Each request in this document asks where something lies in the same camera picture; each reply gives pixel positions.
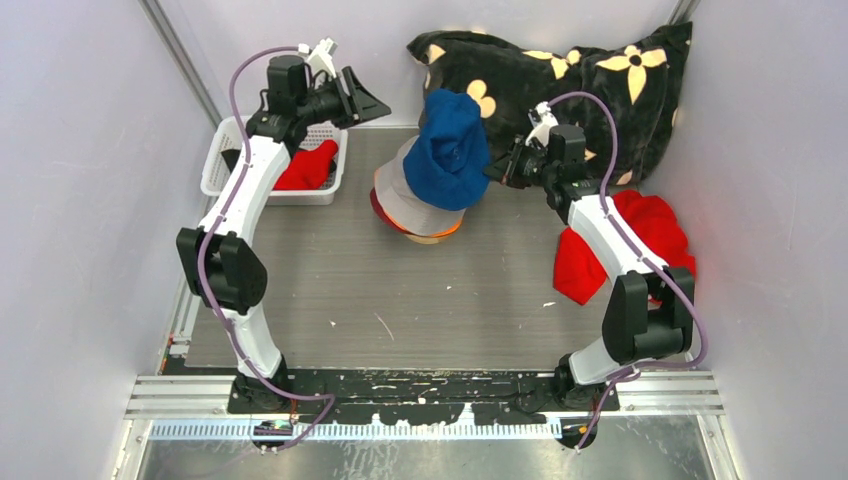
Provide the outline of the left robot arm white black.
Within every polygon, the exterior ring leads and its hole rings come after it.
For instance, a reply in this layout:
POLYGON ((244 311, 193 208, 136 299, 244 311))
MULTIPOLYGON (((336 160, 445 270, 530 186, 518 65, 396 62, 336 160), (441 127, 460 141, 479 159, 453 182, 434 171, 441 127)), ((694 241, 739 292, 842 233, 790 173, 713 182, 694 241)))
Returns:
POLYGON ((260 107, 243 117, 232 98, 231 120, 241 141, 235 164, 217 200, 194 228, 183 228, 176 247, 191 292, 224 328, 238 359, 239 397, 252 397, 269 413, 285 409, 291 392, 285 359, 271 337, 262 301, 268 272, 252 248, 255 230, 278 178, 288 169, 308 130, 339 130, 390 114, 363 86, 353 68, 335 72, 289 47, 269 49, 267 85, 260 107))

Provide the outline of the blue hat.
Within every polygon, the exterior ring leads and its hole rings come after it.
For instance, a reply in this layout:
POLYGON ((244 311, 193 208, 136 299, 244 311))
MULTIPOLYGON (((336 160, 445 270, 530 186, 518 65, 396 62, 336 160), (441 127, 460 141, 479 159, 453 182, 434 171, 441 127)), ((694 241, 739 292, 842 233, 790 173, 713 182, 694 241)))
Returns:
POLYGON ((432 91, 424 101, 425 122, 403 160, 413 194, 434 207, 460 211, 485 194, 489 145, 481 109, 466 93, 432 91))

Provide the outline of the wooden hat stand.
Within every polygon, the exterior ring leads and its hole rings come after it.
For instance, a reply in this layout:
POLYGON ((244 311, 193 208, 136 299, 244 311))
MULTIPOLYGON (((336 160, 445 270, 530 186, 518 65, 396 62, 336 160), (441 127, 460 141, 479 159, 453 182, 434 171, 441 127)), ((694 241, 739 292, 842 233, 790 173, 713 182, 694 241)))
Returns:
POLYGON ((425 231, 425 230, 415 230, 415 231, 405 231, 403 235, 409 239, 410 241, 420 244, 420 245, 437 245, 445 242, 451 237, 455 236, 457 232, 461 229, 462 224, 458 223, 450 226, 446 230, 442 231, 425 231))

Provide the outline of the grey white hat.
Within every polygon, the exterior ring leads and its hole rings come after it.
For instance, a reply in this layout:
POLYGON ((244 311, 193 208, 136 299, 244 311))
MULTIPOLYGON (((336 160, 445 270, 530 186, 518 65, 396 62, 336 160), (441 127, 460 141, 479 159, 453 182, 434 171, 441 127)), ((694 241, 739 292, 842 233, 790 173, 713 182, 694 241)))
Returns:
POLYGON ((389 218, 401 221, 422 216, 464 218, 464 210, 451 211, 435 207, 420 200, 412 192, 406 180, 403 160, 417 140, 418 136, 407 140, 391 160, 375 171, 374 189, 385 213, 389 218))

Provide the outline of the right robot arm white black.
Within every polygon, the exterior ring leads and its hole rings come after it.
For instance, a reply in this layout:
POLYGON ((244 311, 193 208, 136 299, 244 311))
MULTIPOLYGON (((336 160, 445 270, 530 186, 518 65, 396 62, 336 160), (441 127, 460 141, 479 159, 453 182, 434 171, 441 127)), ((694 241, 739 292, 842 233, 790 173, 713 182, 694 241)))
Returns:
POLYGON ((584 145, 583 130, 574 125, 549 128, 547 141, 536 133, 517 135, 485 170, 508 187, 542 188, 548 206, 587 244, 612 283, 600 338, 563 356, 554 371, 552 397, 571 411, 596 406, 609 380, 687 351, 693 337, 685 305, 694 296, 693 275, 651 251, 600 182, 578 180, 584 145))

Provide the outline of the dark red bucket hat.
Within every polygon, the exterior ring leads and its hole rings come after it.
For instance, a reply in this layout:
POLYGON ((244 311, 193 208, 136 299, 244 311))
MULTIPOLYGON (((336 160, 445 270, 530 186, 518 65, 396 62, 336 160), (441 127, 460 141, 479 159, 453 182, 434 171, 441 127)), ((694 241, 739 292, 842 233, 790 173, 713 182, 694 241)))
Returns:
POLYGON ((375 190, 375 189, 371 189, 371 190, 370 190, 370 192, 369 192, 369 201, 370 201, 370 205, 371 205, 371 208, 372 208, 372 210, 373 210, 374 214, 377 216, 377 218, 378 218, 378 219, 379 219, 379 220, 380 220, 383 224, 385 224, 386 226, 388 226, 389 228, 391 228, 391 229, 392 229, 393 231, 395 231, 395 232, 398 232, 398 233, 400 233, 400 234, 404 234, 404 235, 408 234, 408 231, 407 231, 407 230, 405 230, 405 229, 404 229, 404 228, 402 228, 401 226, 397 225, 397 224, 396 224, 396 223, 395 223, 392 219, 390 219, 390 218, 389 218, 389 216, 385 213, 385 211, 384 211, 384 209, 383 209, 382 205, 380 204, 380 202, 379 202, 379 200, 378 200, 378 198, 377 198, 376 190, 375 190))

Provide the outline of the orange hat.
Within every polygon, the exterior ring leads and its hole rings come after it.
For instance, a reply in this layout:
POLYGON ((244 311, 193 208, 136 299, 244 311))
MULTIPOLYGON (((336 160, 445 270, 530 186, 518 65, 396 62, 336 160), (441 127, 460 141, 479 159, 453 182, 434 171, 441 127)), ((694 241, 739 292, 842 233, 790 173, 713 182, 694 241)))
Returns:
POLYGON ((390 219, 407 231, 425 230, 430 232, 446 230, 452 225, 458 223, 462 224, 464 220, 462 216, 450 218, 422 216, 405 219, 403 221, 394 218, 390 219))

